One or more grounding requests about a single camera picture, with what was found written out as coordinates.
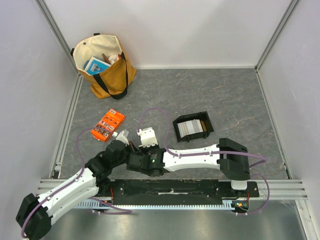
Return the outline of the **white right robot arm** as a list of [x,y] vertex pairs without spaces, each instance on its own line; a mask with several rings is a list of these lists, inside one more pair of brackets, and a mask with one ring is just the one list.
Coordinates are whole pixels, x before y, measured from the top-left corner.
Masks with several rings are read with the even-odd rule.
[[250,179],[248,149],[229,138],[220,138],[217,144],[194,149],[147,148],[129,154],[126,169],[149,177],[184,169],[215,169],[231,181],[229,191],[242,196]]

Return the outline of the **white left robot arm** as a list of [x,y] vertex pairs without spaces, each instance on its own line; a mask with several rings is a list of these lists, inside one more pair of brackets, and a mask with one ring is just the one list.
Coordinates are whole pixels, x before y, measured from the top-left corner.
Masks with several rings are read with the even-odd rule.
[[110,193],[112,170],[127,163],[133,149],[127,140],[113,140],[71,178],[46,193],[25,196],[16,222],[24,239],[40,240],[66,212],[90,197]]

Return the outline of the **black plastic card tray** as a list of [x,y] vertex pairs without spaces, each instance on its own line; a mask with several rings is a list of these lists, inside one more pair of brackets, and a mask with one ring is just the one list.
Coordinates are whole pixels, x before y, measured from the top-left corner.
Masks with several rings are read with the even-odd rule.
[[178,143],[206,139],[214,132],[207,111],[181,115],[172,124]]

